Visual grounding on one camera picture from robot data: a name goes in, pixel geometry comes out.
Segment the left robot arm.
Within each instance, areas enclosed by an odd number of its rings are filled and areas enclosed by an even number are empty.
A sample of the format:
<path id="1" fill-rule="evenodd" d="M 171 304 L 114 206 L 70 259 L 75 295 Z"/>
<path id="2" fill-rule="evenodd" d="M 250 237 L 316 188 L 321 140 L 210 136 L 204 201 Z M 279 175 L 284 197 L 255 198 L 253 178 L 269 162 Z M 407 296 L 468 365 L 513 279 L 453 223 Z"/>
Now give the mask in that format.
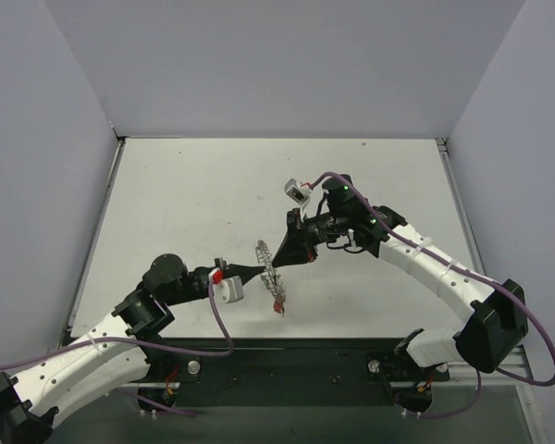
<path id="1" fill-rule="evenodd" d="M 181 350 L 160 333 L 174 320 L 170 306 L 207 300 L 231 303 L 264 273 L 261 265 L 228 264 L 189 270 L 175 254 L 154 259 L 136 289 L 102 321 L 68 346 L 19 365 L 0 367 L 0 441 L 43 443 L 77 410 L 126 383 L 168 375 Z"/>

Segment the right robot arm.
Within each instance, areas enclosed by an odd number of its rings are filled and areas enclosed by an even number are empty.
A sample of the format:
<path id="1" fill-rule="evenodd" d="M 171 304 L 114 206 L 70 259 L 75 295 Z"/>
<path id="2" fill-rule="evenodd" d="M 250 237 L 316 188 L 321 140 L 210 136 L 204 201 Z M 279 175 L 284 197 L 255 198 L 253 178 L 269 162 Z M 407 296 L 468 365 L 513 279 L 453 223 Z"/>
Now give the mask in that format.
<path id="1" fill-rule="evenodd" d="M 321 188 L 327 212 L 305 214 L 312 186 L 290 179 L 284 192 L 296 204 L 286 216 L 287 231 L 272 261 L 275 268 L 312 263 L 318 246 L 334 247 L 346 239 L 343 250 L 370 253 L 395 265 L 440 298 L 462 321 L 459 327 L 408 335 L 397 347 L 417 366 L 432 367 L 465 362 L 491 374 L 528 332 L 526 316 L 514 304 L 523 290 L 507 280 L 495 290 L 483 276 L 435 247 L 391 208 L 367 207 L 352 191 L 352 179 L 343 174 L 325 180 Z"/>

